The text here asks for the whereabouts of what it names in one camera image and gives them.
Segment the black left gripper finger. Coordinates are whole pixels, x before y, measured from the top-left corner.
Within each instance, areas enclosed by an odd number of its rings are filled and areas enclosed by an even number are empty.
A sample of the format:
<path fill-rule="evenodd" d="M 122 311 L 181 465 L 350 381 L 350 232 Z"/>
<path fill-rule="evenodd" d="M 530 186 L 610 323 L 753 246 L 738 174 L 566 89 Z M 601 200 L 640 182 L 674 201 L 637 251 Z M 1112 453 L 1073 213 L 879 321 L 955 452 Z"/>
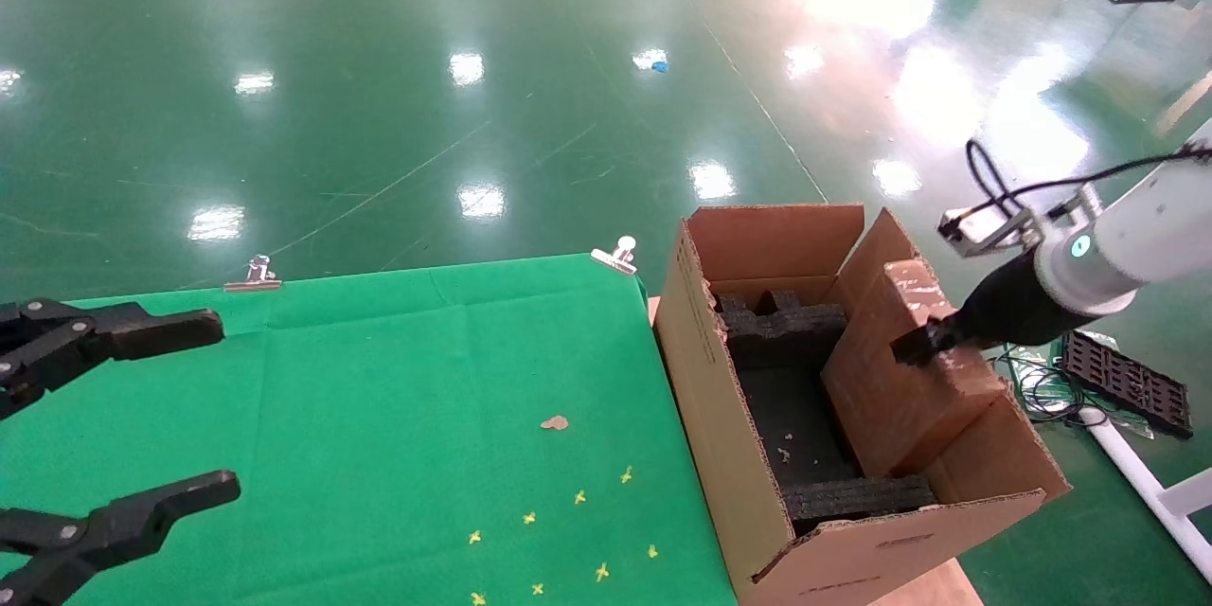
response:
<path fill-rule="evenodd" d="M 128 301 L 82 309 L 29 299 L 1 308 L 1 417 L 8 419 L 108 361 L 137 361 L 221 343 L 210 309 L 152 315 Z"/>
<path fill-rule="evenodd" d="M 63 605 L 96 574 L 159 553 L 182 518 L 240 494 L 236 473 L 208 471 L 126 494 L 81 518 L 6 508 L 1 549 L 27 561 L 2 577 L 1 602 Z"/>

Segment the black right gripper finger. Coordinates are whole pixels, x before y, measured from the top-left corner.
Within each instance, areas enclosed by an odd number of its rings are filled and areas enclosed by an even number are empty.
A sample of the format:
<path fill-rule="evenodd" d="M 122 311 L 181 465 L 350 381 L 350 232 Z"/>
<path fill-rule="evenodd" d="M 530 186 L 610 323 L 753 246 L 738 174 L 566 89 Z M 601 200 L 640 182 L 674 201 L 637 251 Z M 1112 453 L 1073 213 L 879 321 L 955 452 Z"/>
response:
<path fill-rule="evenodd" d="M 901 365 L 924 367 L 943 351 L 960 344 L 955 318 L 926 318 L 925 322 L 892 342 L 892 354 Z"/>

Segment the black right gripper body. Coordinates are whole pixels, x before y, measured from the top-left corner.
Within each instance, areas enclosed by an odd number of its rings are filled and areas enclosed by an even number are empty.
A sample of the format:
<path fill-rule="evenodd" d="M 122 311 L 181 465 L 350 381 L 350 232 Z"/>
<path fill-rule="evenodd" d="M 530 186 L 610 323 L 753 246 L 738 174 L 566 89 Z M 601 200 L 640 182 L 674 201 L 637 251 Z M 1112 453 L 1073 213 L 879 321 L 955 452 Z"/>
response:
<path fill-rule="evenodd" d="M 957 339 L 978 345 L 1044 345 L 1068 331 L 1068 309 L 1044 288 L 1036 252 L 997 265 L 951 315 Z"/>

